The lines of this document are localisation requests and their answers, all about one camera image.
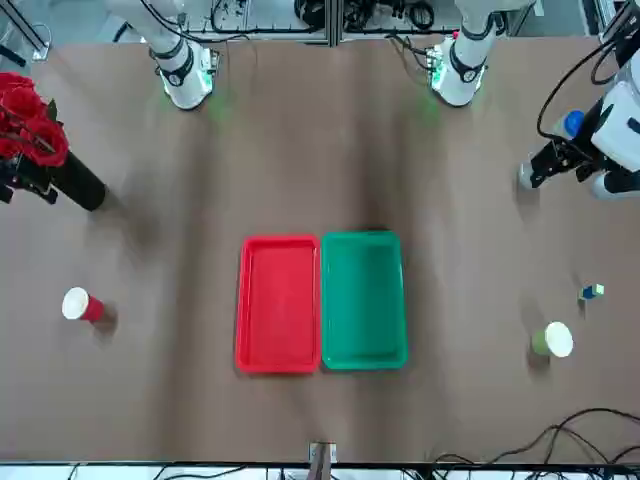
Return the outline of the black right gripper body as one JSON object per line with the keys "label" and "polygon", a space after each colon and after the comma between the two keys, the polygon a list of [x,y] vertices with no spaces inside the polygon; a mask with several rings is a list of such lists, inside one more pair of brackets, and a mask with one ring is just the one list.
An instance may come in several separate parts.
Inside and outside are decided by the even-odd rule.
{"label": "black right gripper body", "polygon": [[11,201],[16,190],[23,188],[23,182],[17,175],[17,163],[14,159],[2,160],[0,170],[0,194],[2,201]]}

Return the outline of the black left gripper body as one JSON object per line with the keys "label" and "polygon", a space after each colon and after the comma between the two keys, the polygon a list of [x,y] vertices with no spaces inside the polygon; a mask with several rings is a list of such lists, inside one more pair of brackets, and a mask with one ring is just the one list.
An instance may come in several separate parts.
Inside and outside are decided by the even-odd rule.
{"label": "black left gripper body", "polygon": [[549,175],[573,172],[578,182],[585,182],[596,172],[595,160],[566,139],[551,141],[553,159]]}

